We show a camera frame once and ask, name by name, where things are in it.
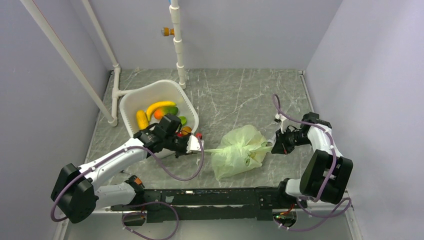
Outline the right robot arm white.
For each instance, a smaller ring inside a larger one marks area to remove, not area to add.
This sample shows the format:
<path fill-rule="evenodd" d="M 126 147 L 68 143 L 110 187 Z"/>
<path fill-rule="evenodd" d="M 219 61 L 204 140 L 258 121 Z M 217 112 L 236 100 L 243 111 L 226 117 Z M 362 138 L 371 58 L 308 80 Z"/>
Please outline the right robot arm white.
<path fill-rule="evenodd" d="M 344 157 L 335 145 L 332 126 L 309 112 L 301 120 L 300 128 L 290 126 L 288 118 L 276 114 L 280 123 L 275 133 L 272 154 L 290 154 L 295 147 L 310 145 L 313 155 L 299 179 L 286 178 L 275 194 L 276 203 L 287 208 L 297 199 L 318 200 L 338 204 L 344 195 L 352 169 L 352 160 Z"/>

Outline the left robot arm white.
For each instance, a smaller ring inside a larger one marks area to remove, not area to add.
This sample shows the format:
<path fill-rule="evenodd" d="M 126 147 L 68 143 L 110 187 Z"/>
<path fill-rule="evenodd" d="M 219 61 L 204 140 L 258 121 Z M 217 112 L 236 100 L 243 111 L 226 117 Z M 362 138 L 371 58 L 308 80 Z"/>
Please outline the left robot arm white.
<path fill-rule="evenodd" d="M 136 132 L 108 154 L 80 166 L 67 164 L 60 170 L 50 196 L 53 201 L 51 219 L 54 222 L 68 219 L 79 223 L 95 210 L 105 207 L 126 205 L 131 210 L 139 209 L 144 203 L 144 189 L 135 175 L 121 184 L 103 184 L 127 167 L 149 157 L 154 158 L 169 176 L 183 181 L 157 157 L 157 153 L 163 150 L 174 152 L 176 157 L 195 152 L 203 154 L 204 142 L 199 134 L 183 134 L 181 119 L 167 114 L 158 123 Z"/>

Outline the light green plastic bag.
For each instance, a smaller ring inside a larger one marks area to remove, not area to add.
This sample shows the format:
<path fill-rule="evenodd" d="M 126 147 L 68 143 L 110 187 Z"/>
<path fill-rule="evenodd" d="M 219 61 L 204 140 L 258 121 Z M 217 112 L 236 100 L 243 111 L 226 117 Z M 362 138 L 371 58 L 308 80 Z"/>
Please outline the light green plastic bag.
<path fill-rule="evenodd" d="M 263 165 L 272 147 L 253 125 L 248 124 L 225 134 L 217 148 L 206 149 L 216 180 L 232 177 Z"/>

